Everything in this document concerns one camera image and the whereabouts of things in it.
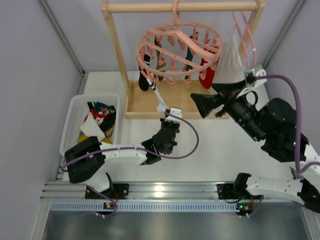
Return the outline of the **black white-striped sock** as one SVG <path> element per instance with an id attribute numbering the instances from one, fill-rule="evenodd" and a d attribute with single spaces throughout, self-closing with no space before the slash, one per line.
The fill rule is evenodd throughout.
<path id="1" fill-rule="evenodd" d="M 144 54 L 143 61 L 148 67 L 150 66 L 150 56 L 148 54 Z M 140 66 L 138 67 L 138 69 L 139 69 L 139 79 L 138 79 L 139 88 L 142 91 L 146 92 L 148 91 L 150 85 L 147 81 L 147 78 L 141 73 L 142 69 L 140 68 Z"/>

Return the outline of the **pink round clip hanger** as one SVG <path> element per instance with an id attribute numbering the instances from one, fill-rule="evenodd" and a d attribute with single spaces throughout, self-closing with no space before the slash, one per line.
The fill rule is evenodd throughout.
<path id="1" fill-rule="evenodd" d="M 213 68 L 213 64 L 219 60 L 223 48 L 221 35 L 212 27 L 194 21 L 181 21 L 178 4 L 178 0 L 173 3 L 172 22 L 149 28 L 136 48 L 140 72 L 156 84 L 165 80 L 173 87 L 179 79 L 190 86 L 192 75 L 204 78 L 207 68 Z M 196 32 L 199 32 L 197 40 L 191 39 L 190 36 Z M 159 38 L 161 47 L 155 45 L 155 37 Z M 192 61 L 186 60 L 188 47 L 193 54 Z M 160 51 L 160 58 L 165 60 L 165 72 L 156 70 L 156 50 Z M 150 56 L 150 66 L 144 62 L 145 54 Z M 186 71 L 187 65 L 192 66 L 192 70 Z"/>

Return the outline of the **brown striped sock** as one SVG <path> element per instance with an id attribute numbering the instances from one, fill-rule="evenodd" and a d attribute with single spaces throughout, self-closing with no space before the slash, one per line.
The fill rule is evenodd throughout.
<path id="1" fill-rule="evenodd" d="M 159 38 L 157 36 L 154 38 L 154 44 L 159 48 L 162 47 L 161 41 L 159 40 Z M 159 50 L 156 50 L 156 55 L 157 55 L 156 70 L 159 72 L 165 73 L 166 72 L 166 62 L 163 57 L 160 58 L 160 51 Z"/>

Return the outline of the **white sock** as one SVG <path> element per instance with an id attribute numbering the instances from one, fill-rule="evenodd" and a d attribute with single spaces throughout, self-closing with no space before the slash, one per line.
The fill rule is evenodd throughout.
<path id="1" fill-rule="evenodd" d="M 105 138 L 104 132 L 101 130 L 91 112 L 88 113 L 86 120 L 80 126 L 80 130 L 87 137 L 97 137 L 98 140 Z"/>
<path id="2" fill-rule="evenodd" d="M 164 99 L 162 98 L 160 91 L 156 85 L 156 83 L 154 83 L 151 79 L 147 78 L 146 79 L 149 87 L 153 90 L 153 92 L 156 94 L 157 99 L 158 99 L 158 107 L 156 108 L 156 110 L 159 113 L 166 113 L 166 112 L 170 112 L 170 108 L 167 106 L 167 104 L 165 103 Z"/>

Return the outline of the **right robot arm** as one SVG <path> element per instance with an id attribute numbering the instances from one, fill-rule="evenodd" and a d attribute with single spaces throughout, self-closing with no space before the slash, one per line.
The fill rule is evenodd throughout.
<path id="1" fill-rule="evenodd" d="M 217 118 L 228 114 L 255 142 L 264 141 L 261 149 L 282 164 L 295 168 L 300 178 L 280 180 L 239 173 L 233 184 L 238 198 L 268 196 L 291 200 L 307 209 L 320 211 L 320 155 L 301 133 L 301 110 L 293 109 L 281 98 L 273 98 L 260 110 L 247 100 L 247 94 L 267 80 L 256 77 L 236 83 L 214 83 L 216 94 L 192 93 L 200 116 L 222 107 Z"/>

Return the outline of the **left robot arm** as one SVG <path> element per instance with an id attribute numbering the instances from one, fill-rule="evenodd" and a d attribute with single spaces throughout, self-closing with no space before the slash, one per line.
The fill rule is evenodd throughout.
<path id="1" fill-rule="evenodd" d="M 135 164 L 139 166 L 153 165 L 159 162 L 160 155 L 170 155 L 176 135 L 180 132 L 180 120 L 160 119 L 160 130 L 150 139 L 138 145 L 116 145 L 99 141 L 90 136 L 64 154 L 65 170 L 72 184 L 84 183 L 97 192 L 113 188 L 107 164 Z"/>

